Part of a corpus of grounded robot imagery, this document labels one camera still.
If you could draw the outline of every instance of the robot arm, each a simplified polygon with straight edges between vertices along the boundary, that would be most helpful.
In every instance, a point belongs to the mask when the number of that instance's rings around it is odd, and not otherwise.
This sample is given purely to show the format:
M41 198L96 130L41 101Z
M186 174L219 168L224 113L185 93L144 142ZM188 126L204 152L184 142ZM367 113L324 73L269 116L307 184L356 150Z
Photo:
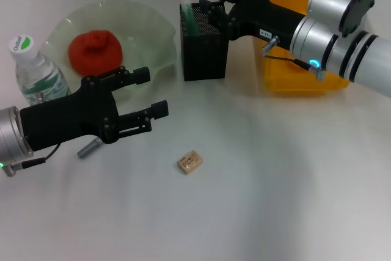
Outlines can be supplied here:
M332 72L391 97L391 42L361 30L360 24L375 0L309 0L308 15L270 0L220 0L234 3L229 14L206 0L203 13L229 40L252 35L289 50L295 63L320 78Z
M87 134L111 144L120 138L151 131L151 119L168 116L167 101L120 116L112 95L114 90L149 80L147 67L133 73L120 67L101 76L83 78L79 90L71 95L20 112L16 107L0 110L1 165L3 168L12 167L12 164L32 156L33 151ZM43 162L24 163L23 168Z

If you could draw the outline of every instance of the clear glass bowl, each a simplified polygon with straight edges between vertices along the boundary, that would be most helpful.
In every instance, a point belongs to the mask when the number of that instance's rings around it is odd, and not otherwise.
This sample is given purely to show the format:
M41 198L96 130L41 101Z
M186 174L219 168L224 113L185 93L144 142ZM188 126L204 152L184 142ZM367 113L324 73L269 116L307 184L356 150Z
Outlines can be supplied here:
M68 47L76 36L92 30L109 30L118 38L122 65L130 72L140 67L150 69L151 82L116 91L117 104L150 86L160 70L174 67L177 62L175 28L157 10L128 0L89 4L64 18L40 50L59 66L72 92L79 89L81 76L70 65Z

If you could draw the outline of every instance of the bottle cap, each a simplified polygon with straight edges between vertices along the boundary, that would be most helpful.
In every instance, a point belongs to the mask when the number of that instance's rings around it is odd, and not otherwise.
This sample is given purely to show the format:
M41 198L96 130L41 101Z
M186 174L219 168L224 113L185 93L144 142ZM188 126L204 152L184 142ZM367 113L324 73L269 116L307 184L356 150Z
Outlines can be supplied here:
M38 50L34 48L34 40L28 35L13 38L8 49L16 62L26 62L37 57Z

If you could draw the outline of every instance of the red object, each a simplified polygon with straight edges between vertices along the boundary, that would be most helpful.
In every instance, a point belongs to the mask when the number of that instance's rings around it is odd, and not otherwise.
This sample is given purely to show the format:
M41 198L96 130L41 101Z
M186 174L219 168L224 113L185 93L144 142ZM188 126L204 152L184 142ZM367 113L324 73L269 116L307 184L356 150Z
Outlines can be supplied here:
M109 31L91 31L73 39L68 56L80 75L100 75L121 65L121 44Z

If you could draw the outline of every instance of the printed label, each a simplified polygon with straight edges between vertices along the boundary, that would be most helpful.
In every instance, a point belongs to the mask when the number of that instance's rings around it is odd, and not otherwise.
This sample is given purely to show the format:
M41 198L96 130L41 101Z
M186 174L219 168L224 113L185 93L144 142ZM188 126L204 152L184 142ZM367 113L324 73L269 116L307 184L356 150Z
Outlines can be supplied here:
M264 31L264 30L260 29L260 30L259 30L259 34L260 34L262 37L266 37L266 38L271 39L271 33L268 32L268 31Z

